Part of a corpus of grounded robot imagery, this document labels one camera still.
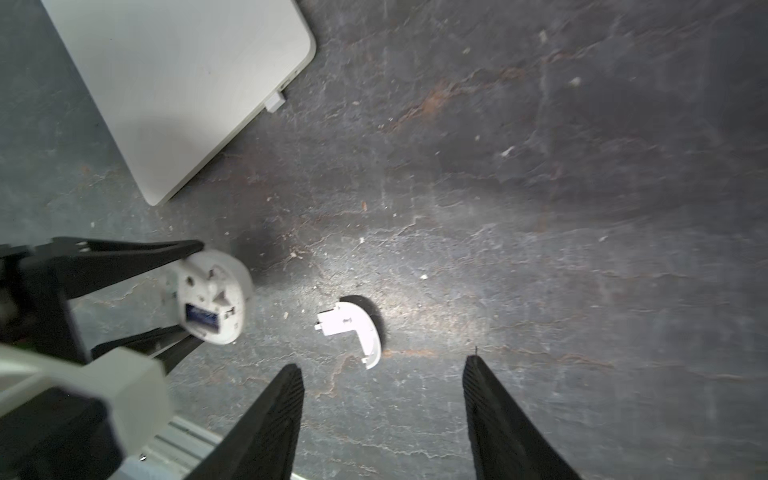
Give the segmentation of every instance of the blue label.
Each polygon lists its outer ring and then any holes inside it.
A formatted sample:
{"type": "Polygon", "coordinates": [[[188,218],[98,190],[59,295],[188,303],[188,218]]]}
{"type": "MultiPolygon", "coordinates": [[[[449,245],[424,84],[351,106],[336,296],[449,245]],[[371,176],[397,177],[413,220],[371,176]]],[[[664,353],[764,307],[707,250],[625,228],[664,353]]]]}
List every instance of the blue label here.
{"type": "Polygon", "coordinates": [[[214,332],[219,333],[219,316],[216,313],[203,310],[191,303],[186,305],[187,307],[187,321],[199,323],[200,325],[212,329],[214,332]]]}

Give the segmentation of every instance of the ribbed rubber pad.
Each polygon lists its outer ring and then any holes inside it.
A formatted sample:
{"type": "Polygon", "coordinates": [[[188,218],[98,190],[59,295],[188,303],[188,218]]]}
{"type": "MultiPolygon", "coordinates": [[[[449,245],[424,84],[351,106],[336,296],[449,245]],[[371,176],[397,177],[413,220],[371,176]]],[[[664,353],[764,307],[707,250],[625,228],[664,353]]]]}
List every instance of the ribbed rubber pad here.
{"type": "Polygon", "coordinates": [[[301,370],[286,365],[187,480],[289,480],[303,403],[301,370]]]}
{"type": "Polygon", "coordinates": [[[478,480],[578,479],[477,356],[462,379],[478,480]]]}

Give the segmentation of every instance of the dark stone floor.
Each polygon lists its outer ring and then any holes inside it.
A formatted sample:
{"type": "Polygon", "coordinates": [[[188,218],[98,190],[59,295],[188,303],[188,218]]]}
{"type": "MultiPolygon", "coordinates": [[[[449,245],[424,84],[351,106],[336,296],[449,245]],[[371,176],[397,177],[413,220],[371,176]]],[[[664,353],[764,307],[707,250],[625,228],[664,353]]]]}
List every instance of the dark stone floor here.
{"type": "MultiPolygon", "coordinates": [[[[173,395],[226,432],[296,362],[311,479],[473,478],[475,347],[585,478],[768,475],[766,4],[300,6],[318,53],[287,104],[148,207],[40,5],[0,2],[2,241],[237,255],[253,321],[173,395]],[[386,322],[371,371],[313,329],[349,294],[386,322]]],[[[168,324],[158,298],[74,302],[86,343],[168,324]]]]}

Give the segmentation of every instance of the white bracket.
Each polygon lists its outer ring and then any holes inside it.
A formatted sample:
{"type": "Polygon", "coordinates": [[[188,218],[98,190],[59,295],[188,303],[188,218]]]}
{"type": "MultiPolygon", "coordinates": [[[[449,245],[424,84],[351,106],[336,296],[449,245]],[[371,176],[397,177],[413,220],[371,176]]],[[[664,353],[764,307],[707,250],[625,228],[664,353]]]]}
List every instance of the white bracket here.
{"type": "Polygon", "coordinates": [[[375,367],[382,358],[382,343],[373,320],[354,303],[338,302],[333,310],[318,313],[315,330],[322,330],[325,336],[355,330],[362,351],[366,354],[362,362],[367,369],[375,367]]]}
{"type": "Polygon", "coordinates": [[[277,111],[278,108],[282,107],[285,102],[286,98],[283,96],[283,92],[274,91],[264,101],[264,107],[266,108],[266,111],[273,114],[277,111]]]}

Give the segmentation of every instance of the rust stain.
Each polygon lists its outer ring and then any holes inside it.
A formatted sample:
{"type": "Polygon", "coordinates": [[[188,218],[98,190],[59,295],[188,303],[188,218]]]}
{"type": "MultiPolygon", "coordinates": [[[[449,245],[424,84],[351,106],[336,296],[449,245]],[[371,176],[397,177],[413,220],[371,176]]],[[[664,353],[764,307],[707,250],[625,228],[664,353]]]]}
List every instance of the rust stain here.
{"type": "Polygon", "coordinates": [[[493,80],[491,81],[477,81],[475,76],[480,72],[478,70],[467,78],[448,83],[446,80],[441,80],[438,84],[429,92],[427,98],[422,103],[411,107],[406,113],[404,113],[397,121],[394,121],[389,127],[389,131],[397,130],[404,122],[419,118],[422,116],[432,117],[442,110],[445,103],[453,97],[459,95],[474,94],[477,91],[491,88],[503,81],[514,81],[525,76],[525,70],[522,68],[509,67],[501,70],[493,71],[493,80]]]}
{"type": "Polygon", "coordinates": [[[393,356],[420,356],[420,357],[426,357],[430,359],[437,358],[439,355],[435,350],[430,349],[421,349],[421,350],[384,350],[382,352],[382,356],[384,358],[389,358],[393,356]]]}

